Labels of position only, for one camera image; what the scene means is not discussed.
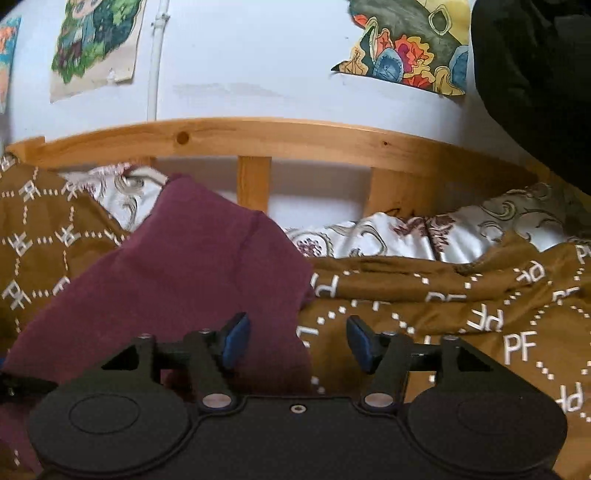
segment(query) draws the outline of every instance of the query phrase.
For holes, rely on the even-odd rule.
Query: metal screw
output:
[[[292,405],[290,410],[293,413],[304,413],[308,409],[304,405]]]
[[[387,393],[370,393],[363,401],[373,408],[386,408],[394,403],[394,398]]]
[[[208,408],[226,408],[232,399],[225,393],[210,393],[203,397],[203,405]]]

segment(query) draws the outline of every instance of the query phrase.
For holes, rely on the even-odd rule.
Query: pillow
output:
[[[383,255],[470,263],[508,230],[544,251],[562,242],[585,243],[582,238],[591,236],[591,215],[568,190],[538,183],[432,218],[404,222],[376,213],[358,222],[285,232],[307,257]]]
[[[60,173],[77,189],[88,192],[122,228],[133,232],[150,214],[166,183],[166,176],[149,167],[109,165],[88,172]]]

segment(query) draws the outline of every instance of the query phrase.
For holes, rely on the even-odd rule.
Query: wooden bed frame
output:
[[[435,215],[446,182],[487,197],[535,183],[534,170],[454,145],[387,130],[278,118],[196,118],[109,128],[52,142],[44,137],[10,145],[27,164],[47,169],[124,161],[156,166],[158,158],[238,157],[242,206],[267,211],[271,159],[315,160],[371,168],[364,215],[396,210]]]

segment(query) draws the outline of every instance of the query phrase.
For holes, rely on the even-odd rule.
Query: bedding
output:
[[[0,358],[53,297],[127,232],[73,183],[0,159]]]
[[[358,222],[285,232],[306,257],[383,255],[469,263],[510,230],[544,251],[561,242],[583,242],[591,233],[591,217],[570,191],[538,183],[432,218],[403,221],[376,213]]]
[[[133,232],[150,214],[166,183],[153,168],[133,169],[129,163],[60,173],[77,189],[88,192],[122,228]]]
[[[374,331],[415,342],[462,338],[544,391],[562,407],[569,435],[556,471],[591,475],[591,275],[589,247],[562,243],[539,252],[507,233],[469,264],[401,257],[312,258],[318,297],[300,313],[298,334],[319,394],[357,396],[368,382],[351,354],[345,321],[358,315]],[[410,377],[407,401],[431,385]]]
[[[65,382],[152,333],[177,341],[248,312],[251,336],[232,385],[239,391],[309,391],[310,360],[296,335],[311,266],[271,219],[186,176],[169,180],[150,216],[39,312],[4,363],[15,375]],[[0,438],[38,471],[26,412],[4,405]]]

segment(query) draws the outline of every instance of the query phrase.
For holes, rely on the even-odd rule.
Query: paper poster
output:
[[[467,0],[349,0],[349,12],[363,34],[334,72],[443,95],[465,93]]]
[[[14,49],[17,45],[18,27],[20,25],[21,17],[11,18],[0,24],[0,113],[6,111],[10,68],[14,57]]]
[[[67,0],[51,64],[51,102],[131,80],[145,0]]]

